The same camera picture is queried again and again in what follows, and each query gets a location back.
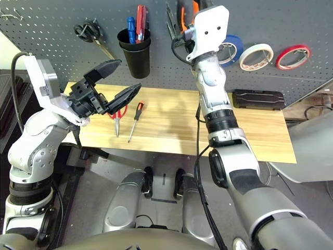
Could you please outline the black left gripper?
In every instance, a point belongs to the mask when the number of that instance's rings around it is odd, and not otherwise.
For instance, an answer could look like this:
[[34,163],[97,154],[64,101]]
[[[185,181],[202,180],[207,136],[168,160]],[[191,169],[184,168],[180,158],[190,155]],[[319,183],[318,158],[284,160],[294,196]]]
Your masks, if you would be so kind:
[[120,59],[111,59],[102,62],[84,75],[84,79],[75,83],[71,87],[68,100],[71,101],[72,110],[80,118],[88,118],[94,114],[104,115],[109,113],[113,115],[118,110],[128,105],[132,99],[139,93],[142,85],[136,84],[129,86],[115,95],[110,102],[106,100],[103,94],[95,89],[96,82],[107,78],[121,64]]

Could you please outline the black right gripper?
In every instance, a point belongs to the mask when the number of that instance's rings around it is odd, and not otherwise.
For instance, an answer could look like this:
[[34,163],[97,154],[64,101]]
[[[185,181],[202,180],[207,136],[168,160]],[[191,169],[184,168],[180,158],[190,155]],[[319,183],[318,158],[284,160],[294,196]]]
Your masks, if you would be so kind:
[[[212,6],[213,6],[212,0],[200,0],[199,1],[200,8],[209,8]],[[167,28],[169,30],[171,40],[173,40],[179,36],[180,29],[179,29],[178,23],[176,21],[176,18],[170,9],[170,5],[167,4],[166,8],[167,8],[166,9]],[[195,29],[192,24],[190,26],[182,25],[182,39],[185,43],[185,49],[186,49],[187,53],[191,53],[195,46],[195,42],[193,41],[194,31],[195,31]]]

